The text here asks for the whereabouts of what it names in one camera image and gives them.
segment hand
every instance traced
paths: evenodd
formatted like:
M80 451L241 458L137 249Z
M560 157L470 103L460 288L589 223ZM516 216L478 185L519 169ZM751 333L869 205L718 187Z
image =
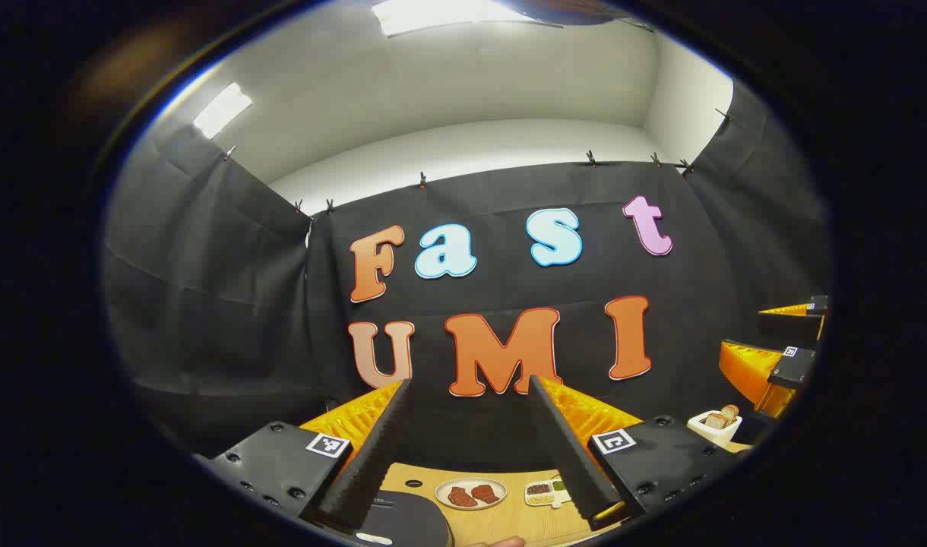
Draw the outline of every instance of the hand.
M487 543L475 543L473 545L468 545L467 547L524 547L525 540L521 539L518 536L508 537L508 539L502 539L501 541L492 543L488 545Z

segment finger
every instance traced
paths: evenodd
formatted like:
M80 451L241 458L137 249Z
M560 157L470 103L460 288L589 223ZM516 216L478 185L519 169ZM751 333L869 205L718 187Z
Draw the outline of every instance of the finger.
M524 547L525 540L521 539L518 536L508 537L508 539L502 539L497 543L492 543L489 547Z

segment plate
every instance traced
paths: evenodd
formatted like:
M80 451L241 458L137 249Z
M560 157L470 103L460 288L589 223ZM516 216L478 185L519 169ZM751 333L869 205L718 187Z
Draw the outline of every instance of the plate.
M498 496L498 500L494 503L484 503L479 501L479 499L474 498L474 501L477 502L477 505L474 507L461 507L460 505L453 505L453 502L450 501L448 497L450 495L450 490L453 487L460 487L466 489L467 495L470 495L471 489L479 487L479 485L491 485L491 489L494 491L494 495ZM436 487L436 492L433 492L433 495L436 496L436 499L439 499L440 503L446 505L447 507L453 507L453 509L460 509L460 511L479 511L481 509L487 509L488 507L494 507L498 503L501 503L505 500L505 496L508 495L508 489L505 488L505 485L502 485L500 482L492 479L481 479L479 477L466 478L466 479L454 479L453 481L443 482L442 485Z

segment white wall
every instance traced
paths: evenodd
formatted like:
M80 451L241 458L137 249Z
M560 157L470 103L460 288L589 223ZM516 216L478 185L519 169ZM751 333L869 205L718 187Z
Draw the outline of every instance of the white wall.
M733 98L726 74L663 35L657 81L643 128L574 120L498 120L447 125L377 141L294 171L271 184L314 214L325 200L345 204L419 183L541 163L597 160L693 162L713 138Z
M648 160L657 145L643 129L572 120L499 120L405 134L367 144L276 180L286 200L304 200L306 214L325 209L325 200L345 204L414 184L468 173L587 162L591 150L599 162Z
M734 97L730 77L672 38L657 34L659 74L645 131L668 162L693 162L713 138Z

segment ceiling light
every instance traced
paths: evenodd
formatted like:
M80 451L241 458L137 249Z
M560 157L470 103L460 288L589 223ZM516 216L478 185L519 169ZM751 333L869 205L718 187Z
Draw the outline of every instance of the ceiling light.
M492 0L386 0L372 13L386 36L461 22L539 22Z
M193 120L194 127L204 132L206 138L214 138L231 120L251 106L251 97L241 93L238 84L230 84L220 91L214 100Z

